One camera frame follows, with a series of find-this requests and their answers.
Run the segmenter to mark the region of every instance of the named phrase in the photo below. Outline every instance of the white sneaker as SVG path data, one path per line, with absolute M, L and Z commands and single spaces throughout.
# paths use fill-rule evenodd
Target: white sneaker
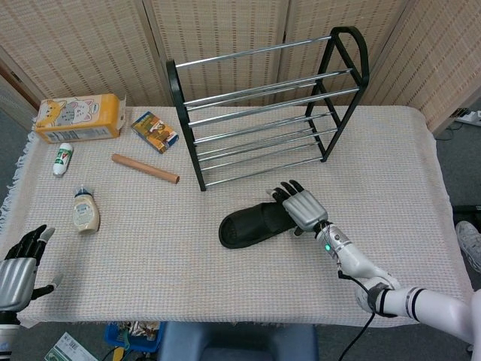
M 456 224 L 459 247 L 476 272 L 481 273 L 481 234 L 471 223 L 462 220 Z

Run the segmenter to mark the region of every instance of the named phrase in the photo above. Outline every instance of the bottle label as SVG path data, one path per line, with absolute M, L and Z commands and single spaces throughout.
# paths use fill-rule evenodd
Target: bottle label
M 93 209 L 87 203 L 80 203 L 74 209 L 74 224 L 82 226 L 93 220 Z
M 72 151 L 71 150 L 66 150 L 60 148 L 57 157 L 55 159 L 56 164 L 61 164 L 61 165 L 67 165 L 68 161 L 70 160 L 70 157 L 72 156 Z

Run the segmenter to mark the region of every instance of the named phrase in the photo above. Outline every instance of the blue stool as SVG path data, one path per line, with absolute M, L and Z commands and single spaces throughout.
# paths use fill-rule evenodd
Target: blue stool
M 158 361 L 319 361 L 314 325 L 167 322 Z

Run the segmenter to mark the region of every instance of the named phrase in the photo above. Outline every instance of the wooden dowel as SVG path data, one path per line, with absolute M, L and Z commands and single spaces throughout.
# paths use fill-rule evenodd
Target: wooden dowel
M 153 175 L 154 177 L 161 178 L 164 181 L 169 181 L 173 184 L 179 183 L 180 177 L 177 174 L 169 173 L 168 171 L 163 171 L 159 168 L 152 167 L 151 165 L 139 162 L 127 156 L 121 156 L 120 154 L 112 155 L 112 160 L 115 163 L 126 165 L 130 168 L 137 169 L 143 173 Z

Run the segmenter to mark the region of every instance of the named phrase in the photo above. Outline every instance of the small snack box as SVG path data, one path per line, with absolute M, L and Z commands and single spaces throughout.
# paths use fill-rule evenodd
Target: small snack box
M 138 118 L 132 128 L 160 153 L 171 147 L 179 138 L 179 135 L 167 124 L 149 111 Z
M 126 119 L 126 99 L 115 94 L 45 99 L 35 131 L 47 143 L 116 138 Z

